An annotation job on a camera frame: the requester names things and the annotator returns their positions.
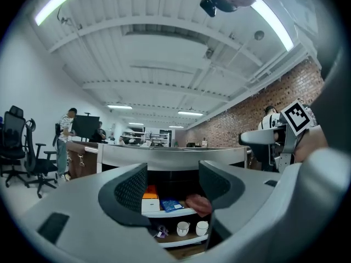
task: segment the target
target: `hand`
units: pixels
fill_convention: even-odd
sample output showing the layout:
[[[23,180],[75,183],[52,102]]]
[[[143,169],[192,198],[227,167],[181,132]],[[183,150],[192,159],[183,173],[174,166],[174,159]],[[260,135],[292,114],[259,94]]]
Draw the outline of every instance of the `hand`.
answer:
[[[309,128],[295,148],[295,162],[304,161],[312,152],[324,147],[328,147],[328,142],[320,125]]]

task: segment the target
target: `white ceiling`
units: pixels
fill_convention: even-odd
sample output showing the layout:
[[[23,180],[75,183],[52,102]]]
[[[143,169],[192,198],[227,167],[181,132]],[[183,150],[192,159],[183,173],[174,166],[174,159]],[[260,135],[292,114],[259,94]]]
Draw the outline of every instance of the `white ceiling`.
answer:
[[[207,16],[200,0],[68,0],[40,26],[33,17],[48,0],[32,0],[29,18],[69,76],[126,123],[192,127],[281,77],[307,52],[278,1],[266,1],[287,28],[289,53],[251,7]],[[256,31],[265,33],[261,41]],[[202,112],[202,118],[179,110]]]

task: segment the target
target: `shelf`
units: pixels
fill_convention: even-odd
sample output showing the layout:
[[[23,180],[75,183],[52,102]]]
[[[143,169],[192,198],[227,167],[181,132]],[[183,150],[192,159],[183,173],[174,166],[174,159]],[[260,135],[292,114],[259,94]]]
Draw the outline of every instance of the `shelf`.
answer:
[[[128,135],[121,135],[121,136],[124,137],[124,138],[133,138],[133,139],[139,138],[137,136],[128,136]]]
[[[179,216],[196,214],[196,211],[194,211],[192,208],[183,208],[183,209],[174,210],[170,213],[167,213],[164,210],[160,210],[155,213],[141,213],[141,214],[148,218],[171,218],[171,217],[179,217]]]
[[[142,133],[142,132],[140,132],[140,131],[127,131],[127,130],[125,130],[124,133],[145,134],[145,133]]]
[[[151,135],[165,135],[168,136],[168,134],[151,134]]]
[[[208,234],[198,236],[195,232],[189,232],[184,237],[178,236],[177,232],[171,233],[165,238],[157,238],[159,245],[163,248],[181,247],[183,245],[194,244],[207,240]]]
[[[160,139],[160,138],[146,138],[146,140],[166,140],[166,141],[168,141],[168,139]]]

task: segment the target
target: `ceiling beam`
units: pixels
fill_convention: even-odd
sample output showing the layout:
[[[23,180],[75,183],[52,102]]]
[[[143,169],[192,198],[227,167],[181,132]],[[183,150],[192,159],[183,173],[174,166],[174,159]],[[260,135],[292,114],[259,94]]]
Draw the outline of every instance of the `ceiling beam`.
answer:
[[[244,76],[242,76],[242,75],[240,75],[240,74],[238,74],[238,73],[236,73],[236,72],[234,72],[234,71],[232,71],[232,70],[229,70],[229,69],[227,69],[227,68],[225,68],[225,67],[221,67],[221,66],[219,66],[218,64],[212,63],[212,65],[213,65],[213,67],[214,67],[215,69],[218,69],[218,70],[221,70],[221,71],[223,71],[223,72],[225,72],[225,73],[228,73],[228,74],[234,76],[235,79],[238,79],[238,80],[240,80],[240,81],[243,82],[243,83],[248,82],[248,79],[246,79]]]
[[[106,102],[105,104],[117,104],[117,102]],[[197,113],[203,113],[204,115],[206,114],[203,111],[200,110],[192,110],[189,111],[187,109],[183,109],[183,108],[172,108],[172,107],[162,107],[162,106],[149,106],[149,105],[138,105],[138,104],[128,104],[129,106],[133,107],[132,110],[129,109],[117,109],[119,113],[133,113],[135,110],[137,111],[154,111],[154,112],[161,112],[161,113],[168,113],[168,114],[172,114],[175,116],[178,116],[178,111],[188,111],[188,112],[197,112]]]
[[[111,28],[111,27],[116,27],[116,26],[122,26],[122,25],[133,25],[133,24],[152,24],[152,25],[166,25],[166,26],[174,26],[174,27],[179,27],[183,28],[186,30],[191,30],[198,32],[200,34],[209,36],[213,39],[216,39],[232,48],[235,50],[239,50],[241,48],[241,45],[238,44],[236,41],[233,39],[229,38],[228,36],[213,30],[209,27],[203,26],[201,24],[197,24],[192,21],[187,21],[187,20],[180,20],[180,19],[175,19],[175,18],[168,18],[165,16],[127,16],[125,18],[118,18],[118,19],[112,19],[112,20],[105,20],[102,21],[98,24],[90,25],[87,26],[86,28],[83,28],[78,31],[79,36],[84,36],[90,33],[93,33],[95,31],[103,30],[106,28]],[[50,49],[49,52],[52,53],[53,51],[57,50],[61,46],[75,40],[78,38],[77,33],[72,33],[65,38],[61,39],[58,41],[56,44],[54,44]],[[255,62],[258,66],[262,66],[263,63],[261,60],[256,57],[252,52],[248,51],[247,49],[242,49],[241,51],[243,55],[247,56],[249,59],[251,59],[253,62]]]
[[[133,117],[133,116],[121,116],[124,121],[128,121],[131,123],[161,123],[161,124],[166,124],[167,127],[170,125],[182,125],[184,127],[187,127],[191,122],[176,122],[174,120],[164,120],[164,119],[158,119],[158,118],[142,118],[142,117]]]
[[[159,122],[176,122],[179,124],[191,124],[194,122],[193,119],[184,119],[184,118],[167,118],[167,117],[160,117],[160,116],[152,116],[152,115],[138,115],[138,114],[128,114],[128,115],[120,115],[120,118],[127,118],[127,119],[140,119],[140,120],[145,120],[145,121],[159,121]]]
[[[127,128],[135,128],[137,127],[136,125],[129,125],[128,123],[130,122],[129,119],[122,119],[123,122],[125,123]],[[148,121],[143,121],[142,122],[144,125],[141,125],[140,127],[142,128],[159,128],[159,129],[171,129],[169,128],[170,124],[169,123],[159,123],[159,122],[148,122]],[[182,125],[184,128],[180,130],[185,130],[187,125]]]
[[[285,73],[287,73],[289,70],[293,69],[296,65],[298,65],[301,61],[303,61],[306,57],[308,56],[307,51],[305,48],[301,48],[299,50],[298,53],[296,53],[292,58],[289,59],[289,61],[287,63],[285,63],[284,65],[282,65],[280,68],[278,68],[277,70],[274,71],[274,73],[272,73],[270,75],[270,77],[268,79],[266,79],[263,82],[259,82],[257,84],[257,86],[251,88],[250,90],[247,90],[246,92],[244,92],[242,95],[232,99],[231,102],[223,105],[222,107],[216,109],[215,111],[209,113],[206,116],[202,116],[199,120],[197,120],[195,123],[191,124],[190,126],[188,126],[187,129],[193,128],[194,126],[201,124],[203,122],[205,122],[206,120],[211,119],[212,117],[230,109],[231,107],[233,107],[234,105],[244,101],[245,99],[247,99],[249,96],[254,95],[255,93],[259,92],[261,89],[267,87],[268,85],[270,85],[271,83],[273,83],[275,80],[279,79],[282,75],[284,75]]]
[[[229,102],[229,98],[227,96],[212,94],[212,93],[204,93],[200,90],[193,90],[181,87],[174,87],[172,85],[163,85],[163,84],[150,84],[150,83],[138,83],[138,82],[98,82],[98,83],[85,83],[82,88],[84,90],[87,89],[118,89],[118,88],[135,88],[139,87],[141,89],[152,89],[152,90],[161,90],[164,92],[170,93],[181,93],[181,94],[189,94],[189,95],[202,95],[207,98]]]

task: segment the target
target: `fluorescent light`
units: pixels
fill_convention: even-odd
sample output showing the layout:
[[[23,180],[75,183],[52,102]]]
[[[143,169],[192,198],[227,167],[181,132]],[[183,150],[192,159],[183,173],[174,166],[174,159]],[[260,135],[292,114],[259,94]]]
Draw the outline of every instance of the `fluorescent light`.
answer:
[[[178,114],[182,115],[192,115],[192,116],[202,116],[202,113],[193,113],[193,112],[185,112],[185,111],[178,111]]]
[[[35,22],[40,25],[59,5],[66,0],[50,0],[44,8],[36,15]]]
[[[251,7],[258,12],[261,17],[265,19],[266,22],[270,25],[270,27],[275,31],[278,35],[279,39],[283,43],[285,49],[289,52],[293,47],[294,43],[292,42],[289,34],[287,33],[284,25],[278,19],[278,17],[274,14],[271,8],[264,3],[262,0],[256,0]]]
[[[113,108],[113,109],[133,109],[131,106],[124,106],[124,105],[108,105],[108,108]]]

